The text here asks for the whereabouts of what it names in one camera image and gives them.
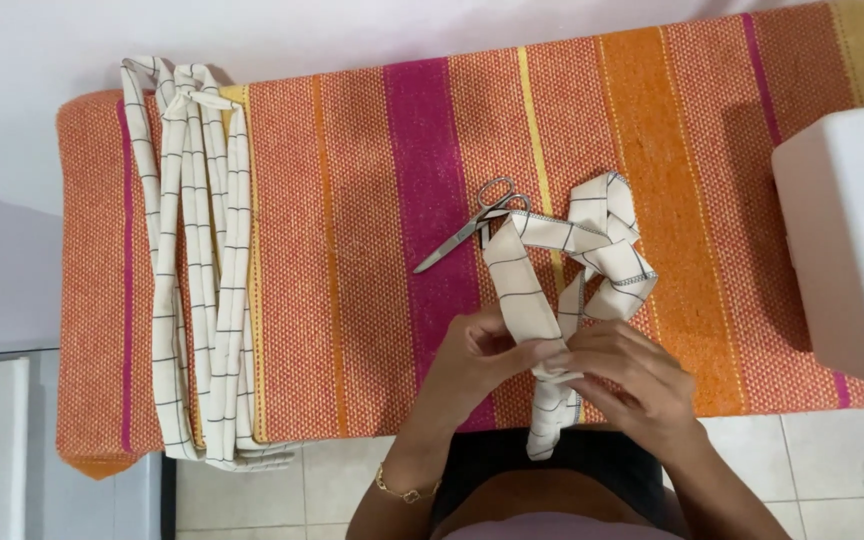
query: grid pattern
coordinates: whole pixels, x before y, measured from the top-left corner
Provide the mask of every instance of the grid pattern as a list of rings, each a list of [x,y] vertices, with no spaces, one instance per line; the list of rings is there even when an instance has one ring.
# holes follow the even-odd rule
[[[495,219],[496,212],[487,215]],[[571,190],[568,220],[521,210],[508,212],[505,224],[488,240],[483,259],[495,284],[502,314],[516,342],[556,340],[562,350],[583,318],[629,320],[642,307],[658,275],[636,251],[639,240],[629,182],[612,171]],[[582,264],[558,296],[553,314],[540,287],[526,246],[565,252]],[[586,283],[603,276],[598,290],[583,305]],[[581,377],[537,366],[532,425],[526,451],[532,460],[548,460],[562,428],[579,423],[582,399],[562,383]]]
[[[161,179],[138,70],[154,82],[161,111]],[[152,393],[165,453],[228,471],[287,466],[291,450],[304,443],[259,444],[252,432],[255,381],[249,373],[253,347],[246,292],[252,215],[243,106],[220,97],[209,69],[200,64],[178,66],[173,75],[161,58],[129,58],[122,79],[128,132],[145,189],[154,271]],[[231,112],[227,140],[222,111]],[[180,234],[198,388],[195,418],[204,419],[204,448],[196,444],[189,414],[186,325],[176,279]]]

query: person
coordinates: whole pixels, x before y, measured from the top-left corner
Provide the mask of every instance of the person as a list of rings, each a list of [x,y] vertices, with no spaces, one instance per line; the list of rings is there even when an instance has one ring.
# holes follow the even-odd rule
[[[456,317],[346,538],[788,538],[715,451],[692,376],[662,346],[621,321],[582,327],[567,345],[516,345],[497,305]],[[583,373],[567,384],[607,424],[563,429],[544,461],[528,459],[527,427],[456,433],[539,362]]]

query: white wall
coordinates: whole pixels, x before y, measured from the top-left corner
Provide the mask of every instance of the white wall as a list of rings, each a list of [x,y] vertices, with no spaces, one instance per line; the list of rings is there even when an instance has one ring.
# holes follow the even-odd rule
[[[0,0],[0,222],[40,213],[0,254],[0,350],[58,342],[59,105],[119,86],[123,57],[206,62],[236,83],[717,17],[803,0]],[[28,258],[42,259],[34,284]]]

